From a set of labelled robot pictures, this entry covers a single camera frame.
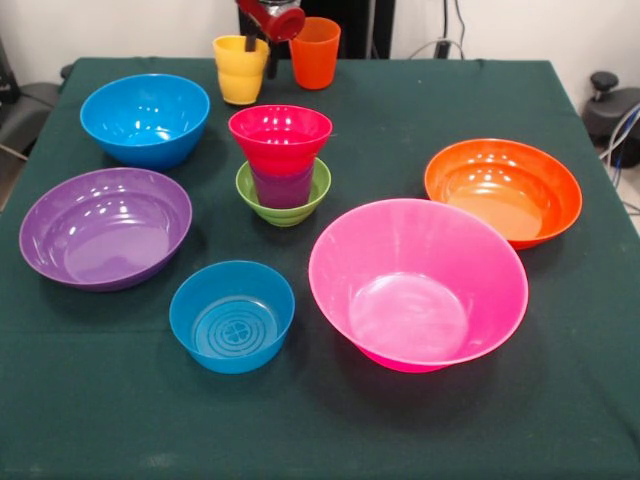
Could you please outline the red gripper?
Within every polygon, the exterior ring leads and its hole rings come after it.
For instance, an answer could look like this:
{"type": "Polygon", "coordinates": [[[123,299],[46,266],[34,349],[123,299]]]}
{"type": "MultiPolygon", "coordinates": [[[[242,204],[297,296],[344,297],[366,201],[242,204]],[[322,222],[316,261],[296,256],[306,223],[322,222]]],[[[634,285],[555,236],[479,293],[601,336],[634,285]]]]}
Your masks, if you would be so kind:
{"type": "MultiPolygon", "coordinates": [[[[305,13],[301,8],[301,2],[296,0],[236,0],[236,5],[269,40],[265,75],[267,79],[275,79],[279,61],[279,47],[276,43],[289,41],[302,30],[305,13]]],[[[257,38],[256,32],[246,34],[244,47],[246,52],[256,50],[257,38]]]]}

